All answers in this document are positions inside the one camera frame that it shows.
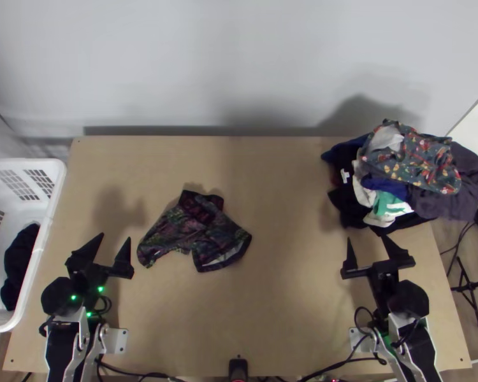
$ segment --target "gray wall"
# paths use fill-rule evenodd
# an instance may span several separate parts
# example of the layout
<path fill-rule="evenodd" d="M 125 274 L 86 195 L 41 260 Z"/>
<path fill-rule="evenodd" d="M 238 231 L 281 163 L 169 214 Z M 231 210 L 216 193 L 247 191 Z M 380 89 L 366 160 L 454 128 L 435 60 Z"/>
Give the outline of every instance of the gray wall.
<path fill-rule="evenodd" d="M 0 0 L 0 112 L 23 135 L 445 134 L 477 99 L 478 0 Z"/>

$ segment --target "laundry basket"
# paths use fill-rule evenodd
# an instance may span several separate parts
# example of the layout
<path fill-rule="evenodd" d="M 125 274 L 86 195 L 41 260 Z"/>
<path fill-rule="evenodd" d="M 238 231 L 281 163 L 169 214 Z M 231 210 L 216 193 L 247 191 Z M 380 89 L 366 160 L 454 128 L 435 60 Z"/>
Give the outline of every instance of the laundry basket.
<path fill-rule="evenodd" d="M 5 250 L 30 223 L 41 225 L 16 310 L 7 311 L 0 298 L 0 332 L 16 326 L 25 311 L 65 176 L 66 166 L 57 159 L 0 160 L 0 288 L 7 278 Z"/>

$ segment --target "wooden table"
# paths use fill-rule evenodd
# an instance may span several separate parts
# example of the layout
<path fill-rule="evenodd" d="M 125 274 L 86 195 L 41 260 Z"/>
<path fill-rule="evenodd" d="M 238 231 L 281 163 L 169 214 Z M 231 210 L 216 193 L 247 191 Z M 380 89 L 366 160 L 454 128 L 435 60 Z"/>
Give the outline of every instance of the wooden table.
<path fill-rule="evenodd" d="M 66 276 L 71 250 L 100 232 L 96 262 L 111 265 L 131 236 L 132 280 L 110 279 L 112 325 L 130 330 L 126 353 L 105 361 L 137 372 L 224 376 L 241 355 L 251 375 L 302 375 L 344 359 L 356 307 L 375 308 L 366 279 L 344 281 L 347 236 L 359 265 L 387 258 L 368 229 L 343 230 L 326 192 L 320 154 L 340 138 L 89 137 L 71 147 L 68 175 L 25 316 L 14 329 L 4 369 L 46 372 L 43 289 Z M 146 269 L 136 246 L 183 188 L 224 197 L 224 210 L 253 235 L 244 258 L 197 273 L 170 253 Z M 417 265 L 400 271 L 430 298 L 430 329 L 440 370 L 471 367 L 431 227 L 390 237 Z M 338 373 L 391 369 L 356 362 Z"/>

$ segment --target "black cord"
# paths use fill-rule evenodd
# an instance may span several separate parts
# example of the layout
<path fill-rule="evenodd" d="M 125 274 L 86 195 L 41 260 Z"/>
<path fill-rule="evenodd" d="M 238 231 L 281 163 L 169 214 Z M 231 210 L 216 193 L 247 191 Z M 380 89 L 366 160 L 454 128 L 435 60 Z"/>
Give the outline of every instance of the black cord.
<path fill-rule="evenodd" d="M 163 372 L 148 372 L 146 374 L 138 374 L 137 372 L 129 372 L 129 371 L 123 371 L 123 370 L 120 370 L 114 366 L 111 366 L 111 365 L 108 365 L 104 362 L 101 361 L 102 359 L 102 355 L 100 356 L 100 358 L 96 358 L 96 363 L 98 365 L 98 368 L 99 367 L 104 367 L 105 369 L 108 369 L 108 370 L 111 370 L 113 372 L 116 372 L 118 374 L 123 374 L 125 376 L 132 376 L 132 377 L 140 377 L 140 379 L 138 380 L 138 382 L 140 381 L 143 381 L 145 378 L 164 378 L 164 379 L 168 379 L 169 381 L 173 381 L 173 382 L 185 382 L 184 380 L 180 379 L 180 378 L 176 378 L 176 377 L 171 377 Z"/>
<path fill-rule="evenodd" d="M 414 322 L 412 323 L 411 330 L 408 333 L 406 333 L 406 335 L 403 336 L 401 339 L 399 339 L 397 342 L 391 343 L 391 346 L 395 349 L 401 347 L 412 336 L 412 334 L 414 333 L 414 331 L 416 330 L 418 326 L 418 323 L 419 323 L 419 320 L 416 318 Z"/>
<path fill-rule="evenodd" d="M 99 382 L 104 382 L 103 377 L 101 376 L 101 360 L 103 359 L 103 354 L 99 354 L 96 358 L 96 372 L 98 374 Z"/>
<path fill-rule="evenodd" d="M 103 301 L 105 307 L 103 309 L 95 309 L 94 312 L 99 316 L 105 315 L 111 310 L 113 306 L 112 300 L 107 296 L 99 296 L 99 300 Z"/>
<path fill-rule="evenodd" d="M 21 380 L 21 382 L 27 382 L 27 380 L 30 378 L 31 375 L 32 375 L 32 372 L 28 372 L 27 375 L 25 375 L 25 377 Z"/>
<path fill-rule="evenodd" d="M 439 255 L 444 255 L 445 253 L 447 252 L 450 252 L 450 251 L 453 251 L 454 249 L 456 249 L 459 245 L 460 245 L 460 242 L 462 241 L 462 239 L 464 238 L 464 235 L 466 234 L 467 231 L 469 231 L 469 229 L 475 225 L 476 223 L 470 223 L 470 222 L 467 222 L 466 225 L 464 226 L 464 228 L 462 228 L 462 230 L 460 231 L 460 234 L 458 236 L 458 240 L 457 240 L 457 243 L 451 247 L 451 248 L 448 248 L 446 251 L 443 251 L 443 252 L 439 252 Z"/>
<path fill-rule="evenodd" d="M 369 333 L 369 332 L 365 332 L 364 330 L 361 329 L 361 327 L 358 325 L 358 314 L 360 311 L 366 311 L 369 315 L 370 315 L 370 318 L 372 319 L 372 321 L 374 321 L 373 319 L 373 313 L 366 307 L 364 306 L 360 306 L 359 308 L 356 309 L 356 311 L 354 312 L 354 325 L 356 326 L 356 329 L 359 330 L 359 332 L 361 334 L 366 334 L 368 336 L 371 336 L 372 333 Z"/>
<path fill-rule="evenodd" d="M 46 337 L 46 329 L 45 327 L 48 326 L 48 324 L 55 319 L 55 316 L 50 316 L 44 323 L 39 327 L 39 334 L 43 337 Z"/>
<path fill-rule="evenodd" d="M 370 334 L 368 335 L 365 335 L 363 336 L 356 345 L 354 345 L 354 347 L 352 348 L 352 352 L 351 354 L 343 361 L 340 361 L 340 362 L 337 362 L 331 366 L 327 366 L 325 367 L 324 369 L 321 369 L 319 371 L 315 371 L 313 372 L 312 374 L 309 374 L 307 376 L 304 376 L 302 377 L 301 379 L 298 380 L 298 382 L 307 382 L 309 381 L 310 379 L 314 378 L 314 377 L 317 377 L 317 376 L 320 376 L 321 374 L 324 374 L 325 372 L 328 372 L 328 371 L 331 371 L 331 370 L 335 370 L 339 367 L 342 367 L 343 365 L 345 364 L 348 364 L 350 362 L 359 362 L 359 361 L 378 361 L 378 363 L 380 363 L 381 365 L 387 365 L 387 362 L 386 360 L 383 360 L 382 358 L 379 358 L 378 354 L 377 353 L 374 353 L 373 354 L 373 357 L 368 357 L 368 358 L 353 358 L 354 354 L 356 353 L 356 350 L 358 350 L 359 348 L 359 345 L 366 339 L 370 337 Z"/>
<path fill-rule="evenodd" d="M 467 231 L 469 231 L 471 229 L 471 227 L 473 227 L 474 225 L 476 225 L 475 222 L 471 223 L 471 225 L 469 225 L 470 223 L 467 222 L 466 225 L 464 226 L 464 228 L 462 228 L 462 231 L 460 231 L 460 234 L 458 236 L 458 240 L 457 240 L 457 243 L 451 247 L 451 248 L 448 248 L 446 251 L 443 251 L 443 252 L 440 252 L 439 254 L 440 255 L 444 255 L 445 253 L 447 252 L 450 252 L 450 251 L 453 251 L 455 250 L 455 253 L 453 255 L 453 260 L 451 262 L 451 264 L 453 264 L 454 260 L 455 260 L 455 257 L 457 256 L 457 252 L 458 252 L 458 247 L 460 245 L 460 242 L 462 241 L 462 239 L 464 238 L 464 235 L 467 233 Z"/>

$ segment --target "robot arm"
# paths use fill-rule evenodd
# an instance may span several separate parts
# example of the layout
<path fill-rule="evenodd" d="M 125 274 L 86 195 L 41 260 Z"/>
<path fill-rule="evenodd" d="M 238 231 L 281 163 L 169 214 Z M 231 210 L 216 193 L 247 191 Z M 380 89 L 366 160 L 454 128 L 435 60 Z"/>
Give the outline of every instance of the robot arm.
<path fill-rule="evenodd" d="M 69 277 L 59 277 L 41 295 L 44 312 L 50 316 L 40 328 L 46 340 L 48 382 L 87 382 L 99 354 L 123 353 L 127 329 L 112 329 L 101 316 L 111 301 L 101 295 L 108 277 L 131 279 L 131 240 L 128 238 L 112 267 L 95 264 L 104 234 L 97 235 L 66 261 Z M 98 300 L 103 310 L 95 309 Z"/>
<path fill-rule="evenodd" d="M 399 382 L 442 382 L 435 367 L 436 352 L 426 318 L 428 296 L 413 282 L 398 279 L 399 269 L 414 267 L 416 262 L 387 236 L 382 241 L 389 260 L 358 268 L 349 239 L 347 259 L 340 271 L 342 279 L 367 277 L 377 305 L 373 320 L 361 329 L 371 336 L 360 350 L 384 357 Z M 357 332 L 353 332 L 351 341 L 357 343 Z"/>

